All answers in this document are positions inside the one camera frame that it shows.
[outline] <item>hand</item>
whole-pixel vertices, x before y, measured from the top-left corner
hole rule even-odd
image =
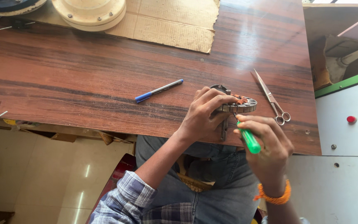
[[[177,130],[182,139],[189,143],[194,143],[207,133],[212,132],[216,127],[231,113],[221,112],[211,117],[211,113],[225,103],[234,103],[238,99],[231,95],[226,95],[217,89],[208,87],[197,90],[194,101],[190,104],[185,119]]]
[[[294,146],[273,118],[253,115],[236,117],[241,121],[239,128],[250,129],[265,145],[258,154],[250,153],[244,145],[249,166],[261,181],[266,195],[281,197],[285,190],[287,161],[294,151]],[[238,129],[235,129],[234,133],[242,139]]]

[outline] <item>green trim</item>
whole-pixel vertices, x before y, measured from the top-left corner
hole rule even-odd
[[[335,93],[339,90],[355,86],[356,84],[358,84],[358,75],[350,77],[349,79],[342,80],[339,83],[327,86],[326,88],[319,89],[314,92],[314,97],[318,98],[321,96],[328,95],[330,93]]]

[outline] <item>red button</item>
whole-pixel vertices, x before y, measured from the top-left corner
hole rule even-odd
[[[357,118],[356,117],[353,117],[353,116],[349,116],[348,118],[346,118],[346,120],[349,122],[349,123],[355,123],[357,121]]]

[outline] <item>tiled floor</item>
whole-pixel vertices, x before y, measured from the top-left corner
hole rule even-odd
[[[0,211],[16,212],[11,224],[83,224],[132,146],[0,130]]]

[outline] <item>person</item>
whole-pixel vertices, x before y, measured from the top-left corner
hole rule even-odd
[[[272,118],[237,115],[238,128],[250,129],[261,139],[262,150],[251,154],[227,145],[196,142],[231,113],[212,112],[222,104],[237,102],[234,96],[204,87],[179,129],[169,138],[138,136],[137,170],[126,171],[91,214],[90,223],[214,224],[251,223],[259,201],[258,182],[266,196],[282,199],[286,188],[285,170],[294,147]],[[234,133],[241,139],[238,129]],[[194,179],[214,181],[208,191],[195,192],[181,182],[174,165],[181,154],[207,157],[188,168]],[[300,224],[290,200],[267,203],[269,224]]]

